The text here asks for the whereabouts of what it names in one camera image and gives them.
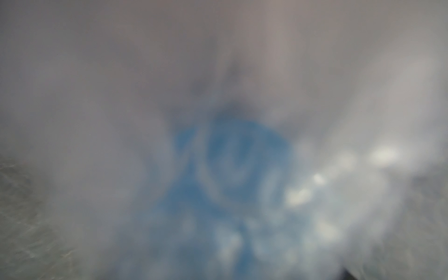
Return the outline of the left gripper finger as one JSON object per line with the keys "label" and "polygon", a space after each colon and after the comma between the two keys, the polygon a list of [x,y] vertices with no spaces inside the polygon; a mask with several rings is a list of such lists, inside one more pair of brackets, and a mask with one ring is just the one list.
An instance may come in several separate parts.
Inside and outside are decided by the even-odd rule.
{"label": "left gripper finger", "polygon": [[354,277],[347,269],[344,269],[338,277],[338,280],[357,280],[357,278]]}

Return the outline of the blue plastic wine glass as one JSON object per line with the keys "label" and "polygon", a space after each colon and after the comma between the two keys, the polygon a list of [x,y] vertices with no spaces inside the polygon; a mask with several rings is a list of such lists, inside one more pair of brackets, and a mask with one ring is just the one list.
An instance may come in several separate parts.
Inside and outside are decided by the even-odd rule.
{"label": "blue plastic wine glass", "polygon": [[138,216],[136,280],[293,278],[301,220],[285,200],[294,154],[256,122],[175,136],[174,177]]}

